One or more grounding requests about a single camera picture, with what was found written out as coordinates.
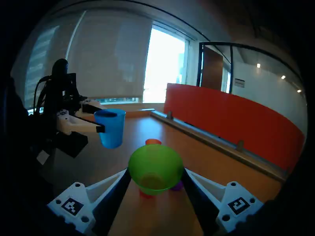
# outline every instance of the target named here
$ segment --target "red partition panel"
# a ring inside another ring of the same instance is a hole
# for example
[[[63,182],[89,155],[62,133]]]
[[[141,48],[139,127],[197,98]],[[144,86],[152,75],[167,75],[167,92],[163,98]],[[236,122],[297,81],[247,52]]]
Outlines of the red partition panel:
[[[290,120],[254,101],[210,88],[168,84],[164,113],[217,135],[291,170],[304,135]]]

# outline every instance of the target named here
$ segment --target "red cup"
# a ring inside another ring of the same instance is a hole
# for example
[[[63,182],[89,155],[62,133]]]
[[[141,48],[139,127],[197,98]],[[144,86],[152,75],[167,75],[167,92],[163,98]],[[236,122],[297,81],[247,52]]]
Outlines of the red cup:
[[[149,138],[145,141],[145,145],[148,145],[148,144],[162,144],[162,142],[155,138]]]

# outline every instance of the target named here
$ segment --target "wooden table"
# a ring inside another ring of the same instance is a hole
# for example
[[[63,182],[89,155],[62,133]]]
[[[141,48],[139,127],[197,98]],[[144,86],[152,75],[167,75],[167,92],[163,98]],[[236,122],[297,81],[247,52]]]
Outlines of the wooden table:
[[[123,144],[119,148],[106,149],[98,134],[84,133],[89,143],[76,158],[57,150],[41,170],[42,176],[54,185],[55,195],[73,182],[89,186],[125,169],[130,155],[148,138],[159,139],[176,150],[184,166],[193,172],[222,185],[237,181],[262,202],[279,192],[280,182],[149,116],[150,112],[127,113]],[[146,199],[139,195],[131,180],[109,235],[178,234],[202,235],[185,190],[166,191]]]

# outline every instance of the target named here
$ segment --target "roller shade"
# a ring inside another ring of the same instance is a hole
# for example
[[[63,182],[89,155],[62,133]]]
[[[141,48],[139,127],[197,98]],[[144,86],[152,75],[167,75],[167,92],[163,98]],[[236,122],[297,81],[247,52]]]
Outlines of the roller shade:
[[[37,82],[51,75],[56,60],[65,58],[70,38],[82,12],[69,14],[46,23],[38,32],[31,48],[30,59],[25,75],[24,106],[33,107],[33,98]],[[43,84],[37,90],[39,96]]]
[[[69,73],[81,95],[141,97],[152,20],[124,11],[89,10],[73,37]]]

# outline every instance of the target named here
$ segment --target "blue cup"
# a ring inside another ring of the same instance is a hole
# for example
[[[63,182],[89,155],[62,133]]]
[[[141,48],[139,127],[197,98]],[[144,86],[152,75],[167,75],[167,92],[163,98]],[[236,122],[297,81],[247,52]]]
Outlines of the blue cup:
[[[105,133],[99,133],[102,145],[117,148],[122,144],[126,112],[120,109],[105,109],[94,113],[96,123],[105,125]]]

